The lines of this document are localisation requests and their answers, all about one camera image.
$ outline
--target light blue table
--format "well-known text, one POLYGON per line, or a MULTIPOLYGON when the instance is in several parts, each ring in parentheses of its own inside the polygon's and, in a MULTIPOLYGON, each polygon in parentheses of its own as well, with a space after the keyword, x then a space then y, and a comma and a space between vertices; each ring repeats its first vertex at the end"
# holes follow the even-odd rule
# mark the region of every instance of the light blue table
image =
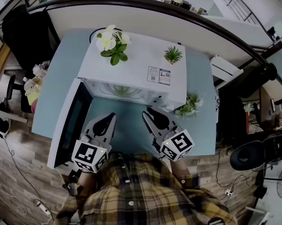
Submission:
MULTIPOLYGON (((72 81, 79 72, 89 46, 93 30, 70 30, 63 37, 47 72, 34 116, 32 132, 52 138, 72 81)), ((195 142, 188 155, 215 154, 216 121, 215 94, 209 58, 186 47, 187 90, 203 97, 203 106, 197 116, 179 119, 195 142)), ((90 119, 104 113, 116 113, 117 124, 111 145, 126 153, 145 151, 156 153, 151 145, 153 136, 148 132, 142 111, 145 105, 96 97, 91 104, 85 125, 90 119)))

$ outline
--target red object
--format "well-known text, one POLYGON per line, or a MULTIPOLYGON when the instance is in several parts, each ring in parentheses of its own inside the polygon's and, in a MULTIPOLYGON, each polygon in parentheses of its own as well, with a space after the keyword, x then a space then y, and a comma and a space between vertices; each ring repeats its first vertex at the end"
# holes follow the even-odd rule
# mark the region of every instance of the red object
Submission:
POLYGON ((38 99, 36 99, 31 106, 32 113, 35 113, 35 111, 36 111, 37 101, 38 101, 38 99))

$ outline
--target green leaf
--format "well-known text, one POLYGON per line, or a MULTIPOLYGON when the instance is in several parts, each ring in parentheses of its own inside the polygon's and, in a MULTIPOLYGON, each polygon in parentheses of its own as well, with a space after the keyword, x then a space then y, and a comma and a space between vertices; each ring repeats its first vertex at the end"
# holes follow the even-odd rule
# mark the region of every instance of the green leaf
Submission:
POLYGON ((113 53, 111 57, 111 65, 115 66, 117 63, 119 63, 119 55, 118 53, 113 53))
POLYGON ((108 50, 108 51, 102 51, 100 53, 100 55, 102 55, 103 57, 107 58, 109 56, 111 56, 113 54, 113 52, 111 50, 108 50))
POLYGON ((117 51, 117 46, 113 47, 110 51, 111 51, 112 53, 113 53, 113 52, 116 52, 116 51, 117 51))
POLYGON ((120 43, 120 39, 119 39, 118 36, 115 37, 115 41, 116 41, 116 43, 120 43))
POLYGON ((123 52, 126 49, 126 44, 122 44, 119 46, 119 48, 117 49, 118 52, 123 52))
POLYGON ((123 52, 119 52, 118 55, 122 61, 127 61, 127 56, 123 52))

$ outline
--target microwave label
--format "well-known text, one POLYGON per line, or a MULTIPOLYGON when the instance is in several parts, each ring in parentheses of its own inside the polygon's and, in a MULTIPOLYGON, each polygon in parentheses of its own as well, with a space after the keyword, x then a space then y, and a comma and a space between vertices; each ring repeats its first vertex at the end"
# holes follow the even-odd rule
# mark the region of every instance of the microwave label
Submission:
POLYGON ((148 67, 147 81, 170 85, 170 71, 157 67, 148 67))

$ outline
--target potted plant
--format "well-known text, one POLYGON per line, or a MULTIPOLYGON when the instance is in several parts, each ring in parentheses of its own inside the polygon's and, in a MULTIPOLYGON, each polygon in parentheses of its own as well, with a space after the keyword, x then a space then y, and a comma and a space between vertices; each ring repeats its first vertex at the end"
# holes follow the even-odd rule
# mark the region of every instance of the potted plant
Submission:
POLYGON ((108 26, 103 33, 97 34, 96 46, 103 57, 111 57, 110 63, 115 66, 120 60, 127 61, 124 53, 131 39, 127 33, 115 30, 115 25, 108 26))
POLYGON ((164 57, 166 58, 166 60, 171 63, 172 65, 175 64, 176 62, 180 61, 182 56, 182 52, 179 51, 178 49, 174 47, 168 47, 167 51, 164 51, 164 57))
POLYGON ((203 104, 203 99, 197 94, 187 94, 186 104, 179 107, 175 111, 175 115, 178 118, 190 118, 192 115, 196 115, 199 112, 199 108, 203 104))

